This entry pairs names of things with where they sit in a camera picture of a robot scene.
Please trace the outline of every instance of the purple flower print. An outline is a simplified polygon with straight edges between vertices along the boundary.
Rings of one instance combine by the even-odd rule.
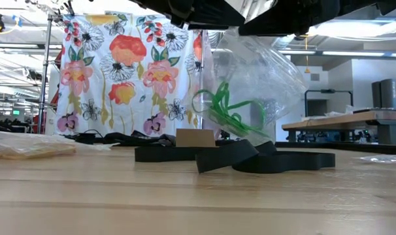
[[[165,114],[162,112],[152,116],[144,122],[143,129],[146,134],[151,134],[155,132],[157,134],[162,134],[163,129],[166,127],[166,120],[164,118]]]
[[[78,117],[76,114],[72,112],[71,114],[66,114],[66,116],[62,116],[57,121],[57,127],[61,132],[65,132],[66,129],[73,131],[74,128],[79,124]]]

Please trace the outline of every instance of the cardboard piece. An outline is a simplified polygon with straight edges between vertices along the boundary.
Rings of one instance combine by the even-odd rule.
[[[177,129],[177,147],[216,147],[213,130]]]

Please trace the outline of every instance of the ceiling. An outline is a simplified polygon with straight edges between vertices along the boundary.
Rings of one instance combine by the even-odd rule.
[[[25,3],[24,0],[2,0],[0,1],[0,14],[3,15],[5,31],[14,28],[13,16],[19,16],[22,26],[14,31],[0,35],[0,42],[7,43],[29,43],[44,45],[46,40],[47,13],[49,10],[60,8],[63,0],[44,0],[45,7]],[[243,13],[247,20],[256,17],[267,10],[267,0],[227,0],[237,11]],[[156,14],[151,10],[140,8],[137,4],[128,0],[73,0],[73,9],[77,14],[103,14],[107,11],[135,12],[135,14]],[[396,10],[389,14],[396,17]],[[353,12],[341,20],[374,20],[379,17],[379,12],[374,7],[364,8]],[[51,34],[51,44],[60,45],[63,40],[63,29],[53,26]],[[269,38],[267,42],[273,43],[276,38]],[[342,40],[325,36],[313,36],[307,38],[308,49],[311,50],[396,50],[395,41],[385,42],[364,42],[353,40]],[[305,40],[289,40],[286,48],[304,50]],[[50,50],[49,60],[53,60],[59,53],[58,49]],[[27,97],[36,99],[39,96],[39,86],[27,86],[28,84],[39,84],[39,81],[29,80],[25,77],[27,71],[24,68],[32,69],[42,73],[42,61],[44,50],[0,50],[0,83],[14,84],[16,86],[0,86],[0,97]],[[308,64],[312,66],[323,66],[330,69],[348,58],[310,56]],[[296,65],[306,65],[306,57],[293,55],[291,61]]]

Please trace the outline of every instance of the workbench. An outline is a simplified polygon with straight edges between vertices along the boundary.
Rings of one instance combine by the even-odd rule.
[[[289,141],[297,141],[297,131],[349,131],[377,128],[379,144],[396,144],[396,111],[368,111],[337,117],[308,119],[282,125],[289,133]]]
[[[310,149],[281,149],[310,151]],[[336,168],[197,173],[133,148],[0,160],[0,235],[396,234],[396,164],[336,153]]]

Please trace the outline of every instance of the floral curtain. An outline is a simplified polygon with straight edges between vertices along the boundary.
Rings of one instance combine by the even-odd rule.
[[[149,135],[198,128],[181,100],[201,69],[201,32],[164,16],[66,16],[56,117],[59,134],[95,129]]]

